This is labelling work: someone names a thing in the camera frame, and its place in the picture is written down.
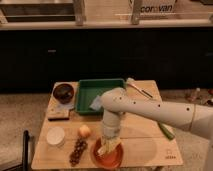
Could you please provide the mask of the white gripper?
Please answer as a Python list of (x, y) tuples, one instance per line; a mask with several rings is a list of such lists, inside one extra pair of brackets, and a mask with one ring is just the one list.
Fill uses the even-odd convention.
[(102, 134), (107, 139), (118, 137), (120, 134), (120, 116), (114, 113), (105, 113), (102, 119)]

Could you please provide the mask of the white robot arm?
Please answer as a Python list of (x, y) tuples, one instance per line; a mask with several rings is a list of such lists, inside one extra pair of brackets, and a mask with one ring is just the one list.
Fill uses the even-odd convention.
[(123, 88), (114, 88), (101, 96), (104, 108), (102, 144), (106, 152), (117, 146), (122, 112), (128, 112), (160, 122), (209, 140), (203, 171), (213, 171), (213, 107), (197, 104), (136, 100)]

